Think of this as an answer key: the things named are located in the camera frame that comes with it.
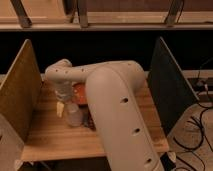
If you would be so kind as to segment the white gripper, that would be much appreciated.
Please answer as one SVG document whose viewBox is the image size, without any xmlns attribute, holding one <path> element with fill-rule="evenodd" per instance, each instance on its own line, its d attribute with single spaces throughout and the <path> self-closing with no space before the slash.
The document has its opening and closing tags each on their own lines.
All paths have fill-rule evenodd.
<svg viewBox="0 0 213 171">
<path fill-rule="evenodd" d="M 71 99 L 72 93 L 72 85 L 69 81 L 55 83 L 55 94 L 59 101 L 65 102 Z M 56 114 L 59 118 L 63 116 L 64 104 L 62 102 L 57 102 L 56 104 Z"/>
</svg>

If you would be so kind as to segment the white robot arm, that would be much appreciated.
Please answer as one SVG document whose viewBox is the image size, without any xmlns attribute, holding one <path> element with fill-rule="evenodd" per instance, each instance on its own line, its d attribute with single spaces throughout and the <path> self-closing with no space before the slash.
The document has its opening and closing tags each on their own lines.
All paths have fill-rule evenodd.
<svg viewBox="0 0 213 171">
<path fill-rule="evenodd" d="M 109 61 L 74 67 L 62 59 L 45 70 L 62 101 L 71 84 L 83 82 L 90 113 L 112 171 L 164 171 L 135 93 L 145 82 L 135 61 Z"/>
</svg>

